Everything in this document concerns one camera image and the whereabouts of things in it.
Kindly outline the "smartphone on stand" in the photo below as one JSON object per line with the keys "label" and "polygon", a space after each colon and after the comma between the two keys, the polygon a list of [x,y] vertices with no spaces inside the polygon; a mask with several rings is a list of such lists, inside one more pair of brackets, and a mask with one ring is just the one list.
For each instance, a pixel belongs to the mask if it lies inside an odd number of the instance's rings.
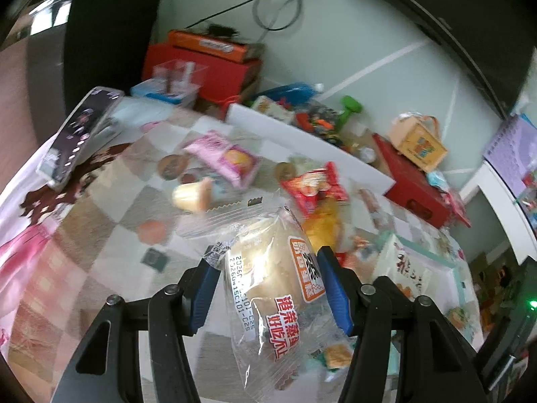
{"label": "smartphone on stand", "polygon": [[78,165],[120,133],[114,113],[123,97],[121,90],[96,86],[77,104],[36,168],[50,188],[62,190]]}

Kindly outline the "toy clutter pile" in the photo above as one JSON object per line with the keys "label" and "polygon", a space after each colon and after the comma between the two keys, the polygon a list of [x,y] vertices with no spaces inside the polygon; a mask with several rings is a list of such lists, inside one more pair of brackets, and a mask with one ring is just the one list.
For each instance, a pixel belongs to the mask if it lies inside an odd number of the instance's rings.
{"label": "toy clutter pile", "polygon": [[251,108],[267,117],[317,136],[332,146],[338,148],[344,146],[336,130],[340,113],[319,102],[309,101],[300,105],[291,105],[284,97],[276,101],[267,96],[259,96],[252,103]]}

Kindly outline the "clear plastic box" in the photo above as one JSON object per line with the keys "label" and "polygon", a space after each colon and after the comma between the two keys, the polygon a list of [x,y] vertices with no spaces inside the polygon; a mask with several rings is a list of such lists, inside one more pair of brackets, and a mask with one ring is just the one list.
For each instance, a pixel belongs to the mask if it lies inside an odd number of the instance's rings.
{"label": "clear plastic box", "polygon": [[169,60],[153,67],[152,78],[163,79],[166,88],[173,82],[183,82],[184,84],[199,85],[199,89],[204,85],[208,67],[194,61],[184,61],[180,59]]}

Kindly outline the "red box stack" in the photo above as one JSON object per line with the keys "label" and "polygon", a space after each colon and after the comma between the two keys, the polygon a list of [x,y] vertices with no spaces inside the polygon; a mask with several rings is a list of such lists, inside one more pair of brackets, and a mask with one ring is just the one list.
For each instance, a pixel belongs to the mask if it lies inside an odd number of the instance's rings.
{"label": "red box stack", "polygon": [[155,65],[176,59],[185,62],[192,61],[206,68],[199,96],[209,101],[225,100],[241,94],[257,82],[263,67],[261,59],[236,63],[217,56],[162,43],[148,47],[142,79],[146,80],[152,77]]}

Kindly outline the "orange flat box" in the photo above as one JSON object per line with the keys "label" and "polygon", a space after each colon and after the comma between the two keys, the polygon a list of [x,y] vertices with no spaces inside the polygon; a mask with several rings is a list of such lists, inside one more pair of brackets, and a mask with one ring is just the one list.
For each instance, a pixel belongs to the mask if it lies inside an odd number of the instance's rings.
{"label": "orange flat box", "polygon": [[171,46],[213,55],[239,64],[260,59],[265,53],[265,45],[262,43],[237,42],[183,30],[170,30],[167,33],[167,42]]}

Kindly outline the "yellow snack bag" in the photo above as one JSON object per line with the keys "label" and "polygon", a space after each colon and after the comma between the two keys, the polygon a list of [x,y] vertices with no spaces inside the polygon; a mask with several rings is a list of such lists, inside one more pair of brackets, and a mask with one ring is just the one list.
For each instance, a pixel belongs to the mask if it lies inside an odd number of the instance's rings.
{"label": "yellow snack bag", "polygon": [[342,233],[338,202],[333,198],[322,200],[301,226],[315,254],[325,245],[336,251]]}

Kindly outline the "large red gift box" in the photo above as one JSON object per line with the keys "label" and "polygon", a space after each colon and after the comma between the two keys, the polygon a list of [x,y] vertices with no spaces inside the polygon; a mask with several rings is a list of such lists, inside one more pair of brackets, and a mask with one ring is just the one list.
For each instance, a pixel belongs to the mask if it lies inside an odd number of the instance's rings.
{"label": "large red gift box", "polygon": [[443,227],[450,217],[450,207],[441,192],[431,186],[424,173],[399,154],[387,139],[378,134],[372,137],[395,181],[385,196],[432,226]]}

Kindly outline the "clear steamed bun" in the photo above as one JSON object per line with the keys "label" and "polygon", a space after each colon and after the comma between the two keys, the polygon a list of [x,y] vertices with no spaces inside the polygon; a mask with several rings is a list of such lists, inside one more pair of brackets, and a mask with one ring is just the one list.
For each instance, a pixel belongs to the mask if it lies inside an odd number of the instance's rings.
{"label": "clear steamed bun", "polygon": [[265,402],[315,367],[310,354],[347,336],[337,326],[311,244],[286,207],[241,209],[212,232],[204,258],[222,271],[244,389]]}

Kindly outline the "blue lidded plastic container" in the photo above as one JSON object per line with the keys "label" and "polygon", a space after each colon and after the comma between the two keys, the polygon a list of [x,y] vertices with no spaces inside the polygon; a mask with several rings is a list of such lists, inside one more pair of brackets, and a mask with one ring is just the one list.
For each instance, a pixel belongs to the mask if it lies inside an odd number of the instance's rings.
{"label": "blue lidded plastic container", "polygon": [[166,88],[163,79],[150,78],[132,86],[130,95],[151,98],[171,105],[191,106],[197,99],[198,91],[199,85],[176,81]]}

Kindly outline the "blue wet wipes pack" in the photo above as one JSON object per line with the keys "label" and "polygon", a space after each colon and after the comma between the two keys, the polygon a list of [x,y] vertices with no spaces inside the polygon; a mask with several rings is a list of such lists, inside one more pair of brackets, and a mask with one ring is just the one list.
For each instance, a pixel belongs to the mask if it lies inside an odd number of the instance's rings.
{"label": "blue wet wipes pack", "polygon": [[448,193],[450,191],[450,185],[441,171],[434,170],[428,172],[426,178],[430,186],[437,188],[442,193]]}

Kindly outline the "black cabinet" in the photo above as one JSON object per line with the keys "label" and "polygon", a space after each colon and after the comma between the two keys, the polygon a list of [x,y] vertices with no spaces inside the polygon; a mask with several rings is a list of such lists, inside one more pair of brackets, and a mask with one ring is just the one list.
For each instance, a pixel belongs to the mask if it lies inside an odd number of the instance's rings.
{"label": "black cabinet", "polygon": [[67,112],[96,86],[128,93],[141,82],[159,3],[72,0],[63,57]]}

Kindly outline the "red heart snack bag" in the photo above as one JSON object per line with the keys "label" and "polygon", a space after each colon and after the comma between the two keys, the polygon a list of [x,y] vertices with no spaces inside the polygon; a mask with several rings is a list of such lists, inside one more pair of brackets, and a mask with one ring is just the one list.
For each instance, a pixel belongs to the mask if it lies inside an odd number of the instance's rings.
{"label": "red heart snack bag", "polygon": [[332,198],[337,202],[349,200],[349,195],[340,183],[337,167],[333,162],[324,164],[322,168],[284,180],[281,185],[292,196],[304,216],[312,214],[319,203],[327,198]]}

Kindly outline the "pink floral pouch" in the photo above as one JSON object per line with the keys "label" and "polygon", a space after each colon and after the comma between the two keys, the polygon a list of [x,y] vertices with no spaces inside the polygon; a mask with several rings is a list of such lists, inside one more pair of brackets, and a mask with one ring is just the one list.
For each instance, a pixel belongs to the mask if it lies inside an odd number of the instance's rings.
{"label": "pink floral pouch", "polygon": [[450,210],[449,225],[455,226],[457,224],[462,224],[463,226],[470,228],[472,223],[467,217],[465,205],[463,204],[459,193],[450,189],[447,193],[443,194],[443,197]]}

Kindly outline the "blue water bottle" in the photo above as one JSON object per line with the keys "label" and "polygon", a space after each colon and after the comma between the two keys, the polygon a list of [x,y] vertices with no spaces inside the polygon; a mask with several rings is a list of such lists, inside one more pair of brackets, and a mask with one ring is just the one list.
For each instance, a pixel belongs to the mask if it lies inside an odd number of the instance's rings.
{"label": "blue water bottle", "polygon": [[254,101],[263,96],[285,106],[297,106],[308,103],[309,100],[314,96],[321,94],[323,91],[324,86],[322,84],[311,86],[304,82],[297,82],[265,90],[257,94],[257,96],[254,97]]}

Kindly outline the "white chinese pastry packet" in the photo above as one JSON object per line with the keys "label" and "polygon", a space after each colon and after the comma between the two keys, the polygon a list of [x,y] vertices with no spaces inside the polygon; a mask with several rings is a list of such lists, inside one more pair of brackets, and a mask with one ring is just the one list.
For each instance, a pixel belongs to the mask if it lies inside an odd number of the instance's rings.
{"label": "white chinese pastry packet", "polygon": [[384,242],[371,277],[372,281],[388,277],[407,299],[413,301],[425,293],[432,271],[408,251],[395,234],[391,234]]}

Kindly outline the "purple perforated file holder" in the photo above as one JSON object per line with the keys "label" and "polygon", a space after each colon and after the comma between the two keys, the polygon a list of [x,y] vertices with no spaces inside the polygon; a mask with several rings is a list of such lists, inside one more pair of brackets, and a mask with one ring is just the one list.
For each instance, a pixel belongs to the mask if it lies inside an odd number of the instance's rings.
{"label": "purple perforated file holder", "polygon": [[523,177],[536,158],[536,127],[526,114],[506,119],[485,148],[483,158],[501,177],[510,192],[520,195]]}

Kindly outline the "teal shallow cardboard tray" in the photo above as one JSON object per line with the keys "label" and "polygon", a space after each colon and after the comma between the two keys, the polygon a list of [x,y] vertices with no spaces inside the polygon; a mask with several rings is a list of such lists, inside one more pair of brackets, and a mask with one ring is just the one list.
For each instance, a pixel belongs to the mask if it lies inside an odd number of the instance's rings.
{"label": "teal shallow cardboard tray", "polygon": [[[376,239],[376,245],[380,252],[384,242],[391,234],[395,233],[386,231]],[[412,252],[425,267],[432,271],[431,282],[423,295],[432,298],[444,315],[447,316],[453,312],[455,316],[451,319],[451,323],[468,341],[472,341],[475,330],[470,311],[466,307],[467,301],[464,298],[459,269],[453,263],[428,251],[421,245],[395,235],[408,251]]]}

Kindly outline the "yellow jelly pudding cup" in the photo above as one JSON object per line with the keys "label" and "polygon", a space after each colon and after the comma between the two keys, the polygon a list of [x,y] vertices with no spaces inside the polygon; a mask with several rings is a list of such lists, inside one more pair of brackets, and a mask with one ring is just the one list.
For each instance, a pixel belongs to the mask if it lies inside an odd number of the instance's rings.
{"label": "yellow jelly pudding cup", "polygon": [[182,210],[199,213],[208,210],[211,203],[212,179],[202,180],[177,186],[172,193],[173,204]]}

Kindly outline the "green white cracker bag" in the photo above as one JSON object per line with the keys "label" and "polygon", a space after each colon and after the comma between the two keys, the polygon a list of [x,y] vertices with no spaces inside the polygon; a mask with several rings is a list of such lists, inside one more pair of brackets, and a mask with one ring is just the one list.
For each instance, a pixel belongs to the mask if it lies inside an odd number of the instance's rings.
{"label": "green white cracker bag", "polygon": [[321,378],[324,382],[332,382],[346,376],[356,345],[357,339],[355,338],[339,339],[309,355],[315,367],[321,370]]}

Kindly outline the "white shelf desk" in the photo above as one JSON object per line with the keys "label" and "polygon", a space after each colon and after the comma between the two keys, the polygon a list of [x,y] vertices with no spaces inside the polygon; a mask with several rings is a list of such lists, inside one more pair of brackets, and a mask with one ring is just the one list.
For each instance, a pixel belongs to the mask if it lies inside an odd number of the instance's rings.
{"label": "white shelf desk", "polygon": [[517,262],[521,265],[526,258],[536,259],[536,237],[531,223],[508,186],[486,160],[460,189],[460,197],[467,204],[478,192],[485,196],[499,219]]}

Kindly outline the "white foam board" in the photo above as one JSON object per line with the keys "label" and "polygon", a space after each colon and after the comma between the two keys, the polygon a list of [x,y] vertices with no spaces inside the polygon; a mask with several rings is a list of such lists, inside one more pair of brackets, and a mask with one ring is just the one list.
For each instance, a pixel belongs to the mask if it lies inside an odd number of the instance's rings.
{"label": "white foam board", "polygon": [[302,155],[321,164],[333,162],[345,183],[352,180],[361,187],[381,195],[385,195],[395,185],[393,178],[353,155],[331,146],[316,136],[266,117],[244,105],[232,104],[228,109],[226,121],[233,127],[241,128],[261,139],[268,140],[272,145],[285,147],[294,155]]}

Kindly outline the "pink snack packet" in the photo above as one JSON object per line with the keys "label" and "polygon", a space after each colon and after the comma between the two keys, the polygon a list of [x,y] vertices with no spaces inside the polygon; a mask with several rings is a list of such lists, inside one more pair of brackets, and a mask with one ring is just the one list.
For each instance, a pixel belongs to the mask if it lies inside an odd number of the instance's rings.
{"label": "pink snack packet", "polygon": [[247,189],[260,168],[260,158],[215,130],[185,145],[184,150],[220,174],[236,189]]}

